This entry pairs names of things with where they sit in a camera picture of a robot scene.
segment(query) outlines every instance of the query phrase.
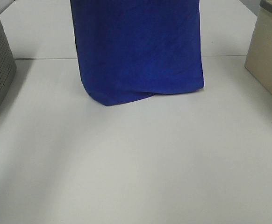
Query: beige box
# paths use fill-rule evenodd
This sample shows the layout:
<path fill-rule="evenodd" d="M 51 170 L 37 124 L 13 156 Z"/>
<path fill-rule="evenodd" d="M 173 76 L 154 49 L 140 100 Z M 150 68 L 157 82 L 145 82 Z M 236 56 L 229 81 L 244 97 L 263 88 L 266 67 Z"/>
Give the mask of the beige box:
<path fill-rule="evenodd" d="M 272 0 L 262 0 L 245 67 L 272 94 Z"/>

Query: white table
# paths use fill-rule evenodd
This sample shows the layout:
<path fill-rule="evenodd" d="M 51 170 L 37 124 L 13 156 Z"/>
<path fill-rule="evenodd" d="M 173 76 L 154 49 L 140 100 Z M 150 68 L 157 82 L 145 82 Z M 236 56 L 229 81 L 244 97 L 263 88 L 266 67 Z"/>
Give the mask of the white table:
<path fill-rule="evenodd" d="M 5 29 L 21 4 L 33 3 L 12 4 Z M 272 95 L 242 56 L 256 17 L 238 0 L 201 11 L 206 87 L 191 94 L 105 107 L 84 91 L 74 49 L 27 40 L 37 46 L 20 57 L 60 59 L 17 60 L 0 108 L 0 224 L 272 224 Z"/>

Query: folded towel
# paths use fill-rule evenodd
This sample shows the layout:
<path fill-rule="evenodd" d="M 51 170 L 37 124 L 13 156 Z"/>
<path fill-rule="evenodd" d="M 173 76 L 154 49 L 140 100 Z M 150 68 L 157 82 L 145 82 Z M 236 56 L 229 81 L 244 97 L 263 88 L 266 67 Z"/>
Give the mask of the folded towel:
<path fill-rule="evenodd" d="M 203 87 L 199 0 L 71 0 L 82 83 L 104 105 Z"/>

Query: blue towel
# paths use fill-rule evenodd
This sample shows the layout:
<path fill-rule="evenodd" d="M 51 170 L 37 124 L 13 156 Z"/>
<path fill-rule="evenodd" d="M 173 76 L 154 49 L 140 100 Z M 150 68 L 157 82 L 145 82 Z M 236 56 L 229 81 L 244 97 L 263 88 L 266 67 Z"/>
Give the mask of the blue towel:
<path fill-rule="evenodd" d="M 71 0 L 80 75 L 104 105 L 204 85 L 199 0 Z"/>

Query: blue cloth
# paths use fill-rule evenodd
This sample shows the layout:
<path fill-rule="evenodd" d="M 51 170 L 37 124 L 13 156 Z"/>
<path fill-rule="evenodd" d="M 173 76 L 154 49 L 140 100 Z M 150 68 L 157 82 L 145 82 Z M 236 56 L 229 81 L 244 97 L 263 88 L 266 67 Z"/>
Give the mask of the blue cloth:
<path fill-rule="evenodd" d="M 203 87 L 199 0 L 71 0 L 82 83 L 104 105 Z"/>

